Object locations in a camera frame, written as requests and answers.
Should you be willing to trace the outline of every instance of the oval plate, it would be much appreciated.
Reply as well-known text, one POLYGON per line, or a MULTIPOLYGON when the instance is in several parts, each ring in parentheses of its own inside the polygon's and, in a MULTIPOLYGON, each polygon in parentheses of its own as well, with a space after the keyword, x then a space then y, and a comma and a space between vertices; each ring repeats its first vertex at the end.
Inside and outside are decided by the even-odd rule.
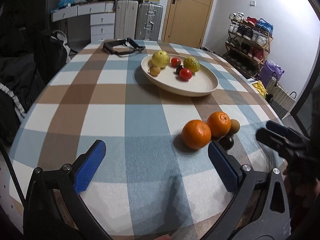
MULTIPOLYGON (((170 60, 175 57, 183 62, 185 59, 185 57, 173 54, 169 54, 169 56, 170 60)), ((162 69, 157 77, 153 77, 149 74, 149 68, 152 66, 151 58, 152 56, 147 56, 141 62, 144 74, 153 84, 169 92, 188 97, 202 97, 210 94, 219 85, 216 75, 203 65, 201 65, 200 71, 187 82, 181 81, 176 74, 176 69, 169 65, 162 69)))

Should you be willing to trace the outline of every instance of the desk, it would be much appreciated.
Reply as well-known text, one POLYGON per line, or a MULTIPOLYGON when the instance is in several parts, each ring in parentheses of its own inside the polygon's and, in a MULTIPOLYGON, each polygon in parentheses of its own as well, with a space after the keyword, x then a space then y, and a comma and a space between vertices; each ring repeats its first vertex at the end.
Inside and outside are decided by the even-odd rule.
POLYGON ((114 2, 97 2, 71 6, 51 14, 52 22, 90 14, 91 42, 114 38, 115 15, 114 2))
MULTIPOLYGON (((221 57, 176 44, 137 43, 146 49, 125 57, 107 54, 100 41, 79 52, 29 110, 10 158, 25 195, 34 168, 59 169, 73 163, 96 139, 103 140, 106 156, 80 195, 112 238, 144 240, 173 233, 173 240, 198 240, 220 217, 232 194, 211 164, 208 147, 190 152, 181 142, 183 126, 193 119, 205 121, 215 111, 226 112, 241 124, 228 153, 240 164, 269 171, 270 156, 281 170, 283 160, 262 148, 254 135, 268 120, 281 122, 258 91, 221 57), (161 49, 197 57, 220 85, 201 98, 159 89, 144 76, 140 64, 161 49)), ((2 190, 10 184, 11 199, 22 214, 8 171, 3 178, 10 183, 5 188, 1 184, 2 190)), ((13 216, 13 208, 8 209, 13 216)))

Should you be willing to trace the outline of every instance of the wicker basket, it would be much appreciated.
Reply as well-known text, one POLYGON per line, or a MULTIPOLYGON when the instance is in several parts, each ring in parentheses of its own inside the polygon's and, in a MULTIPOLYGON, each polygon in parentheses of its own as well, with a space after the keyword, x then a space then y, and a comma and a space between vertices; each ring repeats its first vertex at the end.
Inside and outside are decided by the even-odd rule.
POLYGON ((291 96, 292 93, 288 94, 284 87, 278 82, 277 76, 271 77, 266 89, 268 94, 273 95, 270 104, 272 109, 276 112, 278 117, 282 119, 293 106, 293 104, 296 102, 295 98, 297 96, 297 93, 292 92, 296 94, 295 97, 291 96))

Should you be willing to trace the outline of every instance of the red shoe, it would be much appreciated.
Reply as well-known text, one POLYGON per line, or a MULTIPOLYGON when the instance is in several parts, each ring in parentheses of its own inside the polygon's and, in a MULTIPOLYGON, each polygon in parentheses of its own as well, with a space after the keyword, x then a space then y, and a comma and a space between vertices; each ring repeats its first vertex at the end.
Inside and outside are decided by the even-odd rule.
POLYGON ((256 18, 247 17, 247 22, 252 26, 255 26, 258 20, 256 18))
POLYGON ((256 53, 256 48, 255 47, 251 47, 249 52, 248 52, 248 56, 249 57, 253 57, 255 53, 256 53))
POLYGON ((263 59, 263 51, 262 51, 262 49, 257 49, 256 48, 256 53, 254 54, 253 59, 255 61, 258 61, 258 62, 260 62, 263 59))

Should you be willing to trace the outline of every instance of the wooden door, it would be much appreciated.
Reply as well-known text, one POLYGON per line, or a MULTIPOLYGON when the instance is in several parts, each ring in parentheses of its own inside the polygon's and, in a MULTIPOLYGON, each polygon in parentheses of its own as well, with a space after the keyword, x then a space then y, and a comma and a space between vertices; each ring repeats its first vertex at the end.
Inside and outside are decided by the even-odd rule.
POLYGON ((212 0, 171 0, 164 42, 198 48, 212 0))

